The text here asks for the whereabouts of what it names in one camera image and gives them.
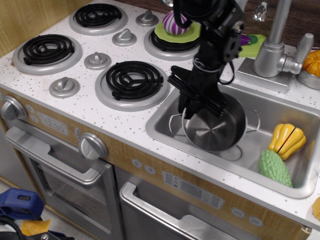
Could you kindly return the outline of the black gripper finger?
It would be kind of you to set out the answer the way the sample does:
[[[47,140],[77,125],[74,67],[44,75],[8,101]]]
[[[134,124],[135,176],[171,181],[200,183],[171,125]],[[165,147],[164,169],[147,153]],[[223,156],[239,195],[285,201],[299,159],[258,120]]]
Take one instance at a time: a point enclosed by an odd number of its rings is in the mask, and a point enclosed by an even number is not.
[[[190,120],[194,114],[197,114],[205,105],[199,100],[189,100],[185,108],[185,119]]]
[[[178,112],[180,114],[182,114],[183,111],[189,107],[190,100],[191,99],[187,94],[180,91],[178,99]]]

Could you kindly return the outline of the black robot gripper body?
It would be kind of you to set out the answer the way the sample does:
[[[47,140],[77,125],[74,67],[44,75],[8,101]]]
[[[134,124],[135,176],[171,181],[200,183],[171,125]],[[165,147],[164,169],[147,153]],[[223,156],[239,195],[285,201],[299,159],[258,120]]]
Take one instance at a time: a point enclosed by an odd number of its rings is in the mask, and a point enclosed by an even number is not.
[[[228,101],[218,88],[224,64],[213,68],[203,65],[198,58],[193,60],[192,70],[173,65],[168,82],[176,89],[204,104],[205,110],[215,117],[221,117]]]

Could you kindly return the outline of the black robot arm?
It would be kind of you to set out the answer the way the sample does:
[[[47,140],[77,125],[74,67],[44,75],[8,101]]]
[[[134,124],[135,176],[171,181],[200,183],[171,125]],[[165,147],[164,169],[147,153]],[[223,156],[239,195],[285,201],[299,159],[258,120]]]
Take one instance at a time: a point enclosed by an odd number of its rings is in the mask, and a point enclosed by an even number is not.
[[[202,109],[220,117],[228,101],[218,85],[226,65],[233,65],[245,28],[245,0],[175,0],[174,19],[183,29],[200,24],[199,49],[192,70],[172,66],[168,82],[179,92],[178,111],[190,119]]]

